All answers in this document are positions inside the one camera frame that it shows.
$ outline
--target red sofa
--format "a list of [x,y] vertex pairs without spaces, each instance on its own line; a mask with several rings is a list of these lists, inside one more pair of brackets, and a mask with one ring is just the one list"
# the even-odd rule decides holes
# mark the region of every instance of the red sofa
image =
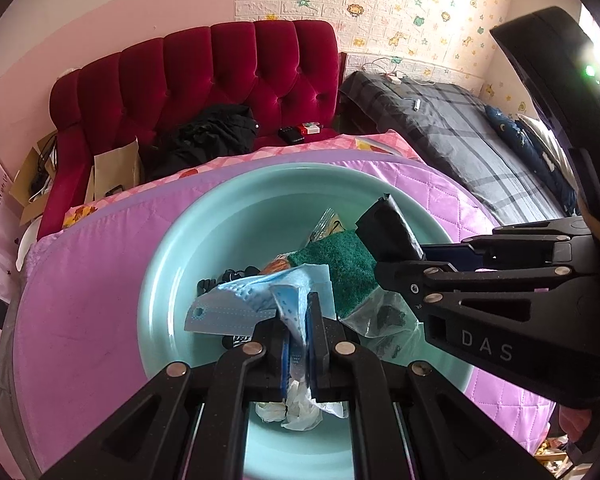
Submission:
[[[93,156],[155,137],[216,103],[244,103],[260,123],[255,149],[283,145],[282,126],[333,121],[338,48],[315,20],[233,22],[135,44],[60,78],[49,99],[58,173],[38,238],[84,201]],[[312,140],[336,136],[330,128]]]

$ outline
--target plaid bedsheet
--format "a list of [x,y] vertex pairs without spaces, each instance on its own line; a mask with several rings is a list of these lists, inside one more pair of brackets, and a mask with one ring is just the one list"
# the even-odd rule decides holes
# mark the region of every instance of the plaid bedsheet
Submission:
[[502,225],[564,216],[551,192],[493,131],[484,103],[469,91],[408,78],[395,85],[366,72],[351,74],[340,91],[378,131],[400,133],[427,164],[469,190]]

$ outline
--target cardboard box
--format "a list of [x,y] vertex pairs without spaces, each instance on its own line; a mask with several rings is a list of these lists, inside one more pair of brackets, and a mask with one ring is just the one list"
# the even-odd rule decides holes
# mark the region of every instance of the cardboard box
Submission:
[[87,184],[84,203],[103,199],[138,186],[142,179],[142,165],[138,154],[138,140],[122,148],[93,157],[93,166]]
[[[48,192],[51,186],[48,187],[47,192],[42,195],[38,195],[35,200],[30,201],[31,192],[30,186],[33,179],[38,174],[38,161],[40,160],[40,154],[49,150],[53,143],[53,139],[56,136],[56,132],[51,132],[47,136],[36,142],[33,147],[29,150],[20,170],[16,174],[16,178],[13,181],[13,185],[9,191],[10,195],[13,196],[21,206],[23,206],[22,215],[20,216],[20,225],[24,225],[27,222],[42,215],[46,207],[46,201],[48,200]],[[56,176],[56,168],[51,158],[47,159],[45,163],[45,169],[53,179]]]

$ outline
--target blue face mask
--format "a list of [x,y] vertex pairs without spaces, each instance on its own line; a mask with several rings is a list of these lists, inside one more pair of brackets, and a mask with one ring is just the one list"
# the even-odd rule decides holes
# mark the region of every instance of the blue face mask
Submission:
[[318,293],[322,315],[336,319],[329,266],[304,264],[218,285],[195,299],[187,313],[185,330],[251,336],[258,322],[279,311],[293,340],[304,346],[309,292]]

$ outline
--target purple table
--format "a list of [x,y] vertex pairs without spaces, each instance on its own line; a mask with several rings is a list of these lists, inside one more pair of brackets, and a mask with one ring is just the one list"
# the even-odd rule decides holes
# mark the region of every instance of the purple table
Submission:
[[[31,451],[44,472],[146,383],[136,315],[144,271],[162,236],[195,199],[246,171],[326,162],[372,174],[424,206],[452,240],[490,232],[494,221],[453,181],[417,162],[325,150],[244,162],[190,176],[109,205],[27,257],[14,334],[13,375]],[[467,394],[531,449],[552,405],[484,372]]]

